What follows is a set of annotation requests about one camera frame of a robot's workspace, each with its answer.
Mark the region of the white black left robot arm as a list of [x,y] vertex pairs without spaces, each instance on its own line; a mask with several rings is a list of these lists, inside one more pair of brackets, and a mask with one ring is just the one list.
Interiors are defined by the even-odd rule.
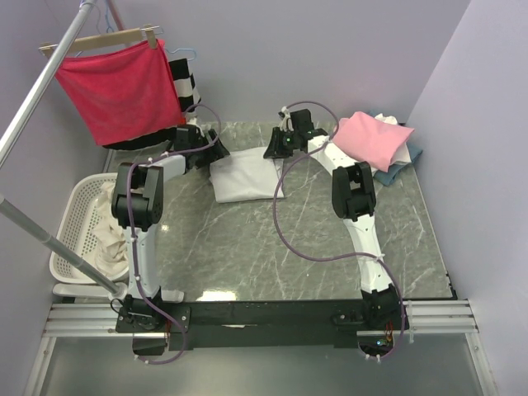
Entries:
[[161,302],[183,300],[179,290],[164,290],[156,269],[155,237],[163,215],[164,186],[195,168],[228,157],[229,151],[213,129],[192,124],[178,126],[170,149],[154,158],[118,167],[111,197],[111,214],[123,229],[129,260],[127,296],[149,299],[136,311],[135,321],[145,331],[158,330],[165,320]]

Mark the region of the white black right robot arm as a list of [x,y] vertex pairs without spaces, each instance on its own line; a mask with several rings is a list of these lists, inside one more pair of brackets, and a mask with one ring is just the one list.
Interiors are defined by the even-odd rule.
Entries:
[[332,177],[331,201],[335,215],[350,234],[361,274],[361,291],[372,295],[394,283],[380,264],[382,252],[375,229],[376,195],[370,165],[345,154],[323,129],[317,129],[307,109],[279,112],[263,157],[286,159],[302,151]]

